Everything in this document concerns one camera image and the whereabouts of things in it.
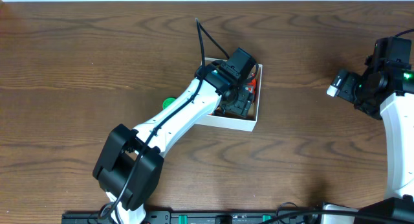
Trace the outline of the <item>white cardboard box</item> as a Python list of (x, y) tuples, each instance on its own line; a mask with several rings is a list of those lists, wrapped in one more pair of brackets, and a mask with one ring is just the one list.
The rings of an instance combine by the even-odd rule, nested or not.
[(196, 122), (196, 124), (240, 131), (253, 131), (257, 124), (259, 114), (262, 68), (263, 65), (259, 63), (258, 75), (256, 76), (254, 101), (250, 106), (246, 118), (233, 117), (229, 114), (225, 114), (224, 116), (211, 114), (201, 118), (198, 122)]

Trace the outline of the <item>red toy fire truck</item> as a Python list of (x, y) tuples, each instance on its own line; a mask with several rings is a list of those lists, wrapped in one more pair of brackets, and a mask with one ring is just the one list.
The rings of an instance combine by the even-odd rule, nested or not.
[(248, 82), (247, 84), (244, 84), (244, 89), (249, 91), (250, 93), (252, 93), (253, 95), (255, 95), (256, 93), (256, 84), (257, 84), (257, 79), (254, 78), (251, 82)]

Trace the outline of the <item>green ridged ball toy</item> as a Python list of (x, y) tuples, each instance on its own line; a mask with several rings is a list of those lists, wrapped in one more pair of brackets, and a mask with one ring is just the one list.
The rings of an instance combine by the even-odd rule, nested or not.
[(170, 106), (172, 103), (174, 103), (174, 101), (176, 101), (176, 98), (174, 98), (174, 97), (166, 98), (162, 103), (162, 108), (166, 109), (168, 106)]

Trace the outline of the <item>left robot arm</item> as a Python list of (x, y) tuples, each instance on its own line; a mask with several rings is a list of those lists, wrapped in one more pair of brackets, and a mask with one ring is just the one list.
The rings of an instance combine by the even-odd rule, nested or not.
[(259, 70), (253, 56), (241, 48), (225, 60), (202, 61), (188, 88), (167, 108), (132, 129), (123, 124), (115, 127), (93, 170), (93, 177), (110, 199), (98, 220), (141, 223), (144, 203), (158, 185), (166, 154), (217, 108), (246, 117), (254, 99), (247, 85)]

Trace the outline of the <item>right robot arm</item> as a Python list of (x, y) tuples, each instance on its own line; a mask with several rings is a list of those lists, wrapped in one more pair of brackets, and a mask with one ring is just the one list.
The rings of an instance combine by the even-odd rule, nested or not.
[(413, 222), (413, 70), (411, 40), (400, 34), (376, 40), (363, 74), (338, 71), (327, 89), (331, 97), (381, 120), (386, 132), (387, 182), (384, 199), (353, 212), (325, 205), (322, 223)]

